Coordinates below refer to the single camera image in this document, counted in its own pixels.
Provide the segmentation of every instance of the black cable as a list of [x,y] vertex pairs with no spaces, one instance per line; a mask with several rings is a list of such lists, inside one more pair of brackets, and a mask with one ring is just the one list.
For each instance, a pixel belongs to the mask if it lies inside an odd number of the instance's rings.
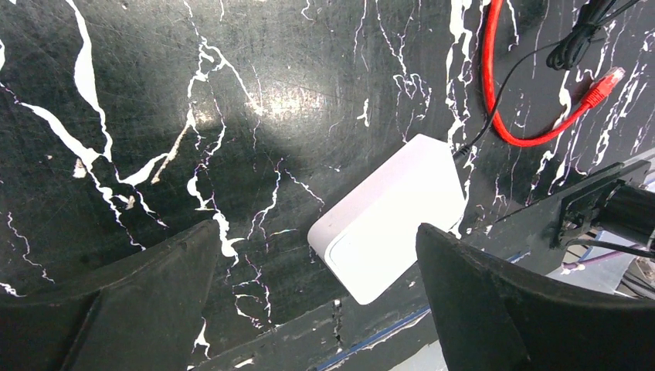
[[655,292],[652,290],[649,290],[647,288],[643,288],[639,284],[633,283],[632,281],[628,281],[627,279],[623,278],[621,280],[621,283],[629,288],[632,292],[634,292],[637,296],[643,299],[650,299],[653,300],[655,299]]
[[624,274],[624,276],[626,276],[626,277],[632,279],[633,281],[638,281],[638,282],[640,282],[641,284],[643,284],[644,286],[650,288],[650,290],[653,290],[653,292],[655,292],[655,287],[653,286],[653,284],[644,281],[641,277],[636,276],[636,275],[633,274],[632,272],[627,271],[627,272]]
[[605,241],[574,239],[574,240],[570,240],[569,242],[567,242],[565,247],[569,247],[569,246],[573,246],[573,245],[582,245],[582,244],[589,245],[589,246],[595,246],[595,247],[604,247],[606,249],[610,249],[610,250],[614,250],[614,251],[620,251],[622,253],[627,253],[627,254],[637,255],[639,257],[649,257],[651,259],[655,259],[655,253],[653,251],[638,250],[638,249],[635,249],[634,247],[618,245],[616,243],[610,243],[610,242],[605,242]]
[[480,140],[482,137],[489,131],[491,128],[491,123],[494,122],[494,116],[496,115],[496,112],[498,111],[498,104],[501,103],[501,96],[503,94],[503,90],[505,90],[505,87],[507,86],[507,82],[509,81],[512,73],[518,68],[518,66],[525,61],[527,58],[530,58],[533,54],[539,53],[544,49],[551,48],[553,46],[558,45],[560,42],[548,44],[547,46],[542,46],[539,49],[536,49],[535,51],[532,51],[528,54],[526,54],[523,58],[519,59],[518,62],[516,62],[509,73],[507,73],[507,76],[505,77],[505,80],[503,80],[503,83],[501,84],[501,88],[498,89],[498,94],[496,94],[496,103],[494,104],[494,108],[491,109],[491,112],[487,115],[487,120],[484,122],[484,126],[480,130],[480,132],[477,133],[475,138],[467,143],[466,145],[463,145],[459,150],[455,152],[453,155],[453,160],[455,160],[455,163],[460,163],[462,160],[464,160],[471,152],[471,149],[473,146]]
[[554,70],[570,70],[577,66],[592,44],[596,32],[639,0],[629,0],[611,15],[607,12],[618,0],[591,0],[580,8],[573,30],[548,55],[546,65]]

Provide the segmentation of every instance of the black coiled cable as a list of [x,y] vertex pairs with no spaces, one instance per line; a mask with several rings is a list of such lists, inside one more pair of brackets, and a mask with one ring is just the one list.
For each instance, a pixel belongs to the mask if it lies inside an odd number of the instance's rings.
[[629,0],[611,15],[606,15],[617,1],[590,0],[584,4],[580,8],[578,21],[573,26],[573,30],[548,55],[546,65],[553,70],[570,70],[577,66],[591,46],[596,32],[639,0]]

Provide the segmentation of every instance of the cable plug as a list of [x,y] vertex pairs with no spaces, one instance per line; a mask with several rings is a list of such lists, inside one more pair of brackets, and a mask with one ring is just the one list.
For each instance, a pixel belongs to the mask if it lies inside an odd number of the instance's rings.
[[453,161],[455,162],[455,165],[459,165],[464,160],[466,160],[471,152],[471,147],[470,145],[463,145],[455,154],[453,155]]
[[587,104],[589,108],[594,108],[612,93],[625,75],[626,71],[623,68],[613,67],[589,88],[585,97],[582,98],[581,104]]

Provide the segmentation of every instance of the white router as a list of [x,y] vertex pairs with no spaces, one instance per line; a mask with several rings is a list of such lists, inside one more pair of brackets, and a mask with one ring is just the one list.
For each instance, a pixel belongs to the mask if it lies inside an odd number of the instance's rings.
[[421,223],[449,230],[465,207],[449,145],[419,134],[325,213],[307,240],[366,305],[414,264]]

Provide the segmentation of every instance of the red ethernet cable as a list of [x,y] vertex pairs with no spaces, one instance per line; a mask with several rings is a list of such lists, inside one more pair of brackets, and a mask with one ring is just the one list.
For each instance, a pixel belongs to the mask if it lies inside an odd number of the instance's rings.
[[[495,82],[494,82],[494,44],[498,28],[498,18],[501,13],[503,0],[492,0],[487,16],[487,27],[484,33],[484,44],[482,50],[482,83],[483,94],[487,104],[488,113],[492,114],[496,104]],[[543,145],[560,135],[564,130],[578,120],[586,111],[594,108],[612,92],[612,89],[621,81],[625,71],[622,68],[612,68],[603,78],[589,88],[587,94],[582,98],[580,106],[569,115],[557,128],[548,133],[534,138],[516,138],[505,127],[501,114],[494,115],[494,128],[498,135],[507,143],[518,147],[534,147]]]

